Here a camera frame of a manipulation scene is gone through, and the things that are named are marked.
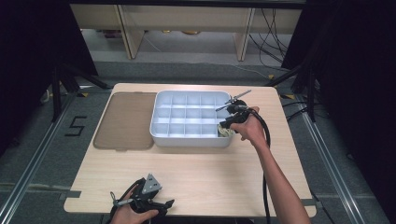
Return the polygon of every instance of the forearm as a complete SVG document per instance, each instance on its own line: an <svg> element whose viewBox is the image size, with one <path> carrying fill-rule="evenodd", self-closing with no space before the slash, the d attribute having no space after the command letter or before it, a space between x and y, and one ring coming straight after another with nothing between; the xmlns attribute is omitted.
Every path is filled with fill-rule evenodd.
<svg viewBox="0 0 396 224"><path fill-rule="evenodd" d="M262 164L262 170L281 223L310 223L308 214L288 179L277 165L263 138L252 141Z"/></svg>

